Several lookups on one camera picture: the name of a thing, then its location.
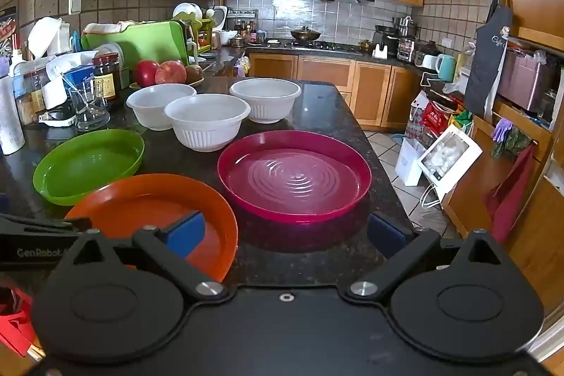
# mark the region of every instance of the red towel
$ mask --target red towel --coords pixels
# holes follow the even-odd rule
[[[532,170],[532,153],[532,145],[519,153],[506,179],[483,197],[492,219],[492,236],[499,243],[507,239],[521,210],[521,201]]]

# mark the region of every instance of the purple glove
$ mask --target purple glove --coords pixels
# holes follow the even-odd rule
[[[513,124],[507,118],[502,118],[492,132],[492,139],[495,142],[503,142],[511,128]]]

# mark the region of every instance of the glass cup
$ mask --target glass cup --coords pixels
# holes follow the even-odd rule
[[[88,78],[77,84],[76,89],[69,88],[78,131],[93,131],[109,122],[108,108],[102,96],[103,85],[102,80]]]

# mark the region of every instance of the magenta plate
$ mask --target magenta plate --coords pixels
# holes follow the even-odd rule
[[[283,223],[345,214],[370,188],[368,163],[348,145],[307,131],[245,137],[219,157],[218,174],[242,208]]]

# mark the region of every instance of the metal bolt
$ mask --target metal bolt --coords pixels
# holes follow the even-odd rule
[[[280,301],[283,301],[284,303],[289,303],[294,301],[295,296],[292,295],[291,293],[282,293],[279,297]]]
[[[223,285],[219,282],[200,282],[196,286],[196,292],[205,296],[216,296],[223,291]]]
[[[369,296],[374,295],[378,291],[378,288],[371,282],[362,281],[352,284],[350,286],[350,290],[352,293],[358,296]]]

